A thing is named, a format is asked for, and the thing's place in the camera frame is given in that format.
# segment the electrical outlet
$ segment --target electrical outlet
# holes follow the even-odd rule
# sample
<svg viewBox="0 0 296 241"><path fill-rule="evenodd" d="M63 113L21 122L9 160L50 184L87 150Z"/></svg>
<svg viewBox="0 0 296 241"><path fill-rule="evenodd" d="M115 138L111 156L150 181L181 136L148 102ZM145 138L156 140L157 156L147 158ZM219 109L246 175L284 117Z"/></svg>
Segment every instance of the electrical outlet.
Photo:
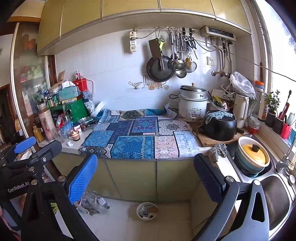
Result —
<svg viewBox="0 0 296 241"><path fill-rule="evenodd" d="M137 35L137 33L135 31L130 32L130 50L131 50L131 52L137 51L136 35Z"/></svg>
<svg viewBox="0 0 296 241"><path fill-rule="evenodd" d="M207 65L215 66L214 58L207 57Z"/></svg>

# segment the potted plant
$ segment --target potted plant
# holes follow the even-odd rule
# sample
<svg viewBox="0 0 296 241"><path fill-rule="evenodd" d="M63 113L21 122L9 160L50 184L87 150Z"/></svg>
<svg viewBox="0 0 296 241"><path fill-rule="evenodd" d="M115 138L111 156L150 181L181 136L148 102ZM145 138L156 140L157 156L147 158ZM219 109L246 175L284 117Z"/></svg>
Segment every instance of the potted plant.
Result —
<svg viewBox="0 0 296 241"><path fill-rule="evenodd" d="M279 107L279 91L276 90L276 92L269 92L268 94L265 94L265 101L268 105L268 112L265 119L265 124L269 127L273 127L274 120L276 118L277 109Z"/></svg>

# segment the red cup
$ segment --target red cup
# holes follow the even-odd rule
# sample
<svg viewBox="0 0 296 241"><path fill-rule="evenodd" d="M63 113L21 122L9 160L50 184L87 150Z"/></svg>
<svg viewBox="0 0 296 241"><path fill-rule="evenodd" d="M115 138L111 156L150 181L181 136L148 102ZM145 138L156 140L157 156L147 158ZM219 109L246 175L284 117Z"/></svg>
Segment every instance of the red cup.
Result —
<svg viewBox="0 0 296 241"><path fill-rule="evenodd" d="M252 128L251 126L248 126L248 131L249 131L251 134L256 134L259 130L256 130L256 129Z"/></svg>
<svg viewBox="0 0 296 241"><path fill-rule="evenodd" d="M283 125L283 129L281 130L281 137L283 139L287 139L290 135L291 127L288 126L286 123Z"/></svg>

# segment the wooden cutting board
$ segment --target wooden cutting board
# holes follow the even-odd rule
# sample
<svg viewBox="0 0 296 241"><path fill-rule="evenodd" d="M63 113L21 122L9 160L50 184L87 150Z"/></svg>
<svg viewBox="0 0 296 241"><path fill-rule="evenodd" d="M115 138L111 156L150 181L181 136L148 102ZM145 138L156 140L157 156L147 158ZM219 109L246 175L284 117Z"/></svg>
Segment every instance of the wooden cutting board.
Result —
<svg viewBox="0 0 296 241"><path fill-rule="evenodd" d="M243 128L244 134L237 133L234 136L234 138L231 139L230 141L217 141L217 140L213 140L213 139L207 137L203 133L199 133L198 132L199 125L197 125L196 123L190 123L190 126L192 128L193 134L199 139L200 143L202 144L202 147L214 146L214 145L216 145L218 143L229 144L229 143L232 143L232 142L237 141L240 137L244 136L245 134L249 134L249 132L247 131L247 129L246 128Z"/></svg>

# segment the tiled floor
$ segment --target tiled floor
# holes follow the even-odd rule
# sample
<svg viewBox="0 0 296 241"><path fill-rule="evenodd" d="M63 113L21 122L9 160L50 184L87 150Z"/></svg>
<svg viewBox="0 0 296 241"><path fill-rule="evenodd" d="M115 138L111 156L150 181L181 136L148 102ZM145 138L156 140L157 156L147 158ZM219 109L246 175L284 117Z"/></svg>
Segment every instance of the tiled floor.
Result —
<svg viewBox="0 0 296 241"><path fill-rule="evenodd" d="M156 203L157 217L142 221L140 203L106 198L110 210L94 216L80 213L100 241L190 241L193 238L189 202Z"/></svg>

